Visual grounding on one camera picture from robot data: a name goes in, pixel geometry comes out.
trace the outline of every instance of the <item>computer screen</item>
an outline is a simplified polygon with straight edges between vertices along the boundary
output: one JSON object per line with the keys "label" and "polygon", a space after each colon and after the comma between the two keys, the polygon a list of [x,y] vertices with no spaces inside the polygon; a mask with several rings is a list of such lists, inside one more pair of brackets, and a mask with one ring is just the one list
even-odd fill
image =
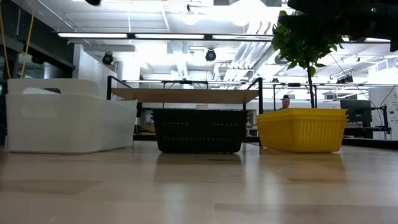
{"label": "computer screen", "polygon": [[349,122],[368,123],[372,121],[371,102],[368,100],[340,100],[341,109],[347,109]]}

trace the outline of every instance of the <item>basket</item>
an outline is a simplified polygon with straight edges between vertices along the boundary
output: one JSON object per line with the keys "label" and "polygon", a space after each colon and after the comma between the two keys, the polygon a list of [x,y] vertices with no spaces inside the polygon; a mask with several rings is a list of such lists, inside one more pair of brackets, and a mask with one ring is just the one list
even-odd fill
{"label": "basket", "polygon": [[154,110],[162,152],[238,152],[246,137],[247,111]]}
{"label": "basket", "polygon": [[262,146],[290,152],[340,150],[346,110],[291,108],[257,116]]}

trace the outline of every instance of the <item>wooden board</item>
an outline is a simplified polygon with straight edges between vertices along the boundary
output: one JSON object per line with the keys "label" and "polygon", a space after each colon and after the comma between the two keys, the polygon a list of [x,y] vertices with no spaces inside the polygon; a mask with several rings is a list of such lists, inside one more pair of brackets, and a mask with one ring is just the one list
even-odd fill
{"label": "wooden board", "polygon": [[248,103],[257,90],[185,90],[113,88],[112,94],[141,103]]}

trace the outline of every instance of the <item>ceiling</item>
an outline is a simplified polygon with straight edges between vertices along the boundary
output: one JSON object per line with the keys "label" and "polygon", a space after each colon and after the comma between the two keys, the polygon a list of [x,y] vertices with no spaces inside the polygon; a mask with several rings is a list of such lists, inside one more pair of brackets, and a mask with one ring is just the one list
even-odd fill
{"label": "ceiling", "polygon": [[[270,28],[276,23],[279,11],[287,9],[285,4],[267,7],[260,0],[240,0],[230,6],[214,6],[213,0],[104,0],[100,7],[90,6],[83,0],[13,1],[27,11],[35,10],[38,19],[59,32],[272,34]],[[191,12],[187,12],[187,4],[190,4]],[[167,53],[169,42],[79,40],[76,43],[83,44],[84,49],[97,58],[101,58],[105,51],[114,51],[119,61],[137,58],[145,79],[170,80],[174,79],[173,71],[181,74],[181,69],[186,69],[192,80],[208,80],[210,77],[246,81],[264,77],[269,82],[276,77],[280,82],[306,81],[306,72],[300,67],[287,71],[286,64],[275,63],[277,52],[269,47],[269,43],[185,41],[190,50],[182,57],[185,66],[179,66],[176,60],[181,57],[176,59],[174,54]],[[115,46],[126,50],[116,52],[120,47]],[[343,44],[343,47],[322,59],[327,67],[317,70],[315,82],[335,83],[342,70],[356,77],[356,82],[366,82],[371,66],[385,57],[395,57],[389,52],[389,44]],[[214,62],[205,60],[209,48],[215,49],[217,54]]]}

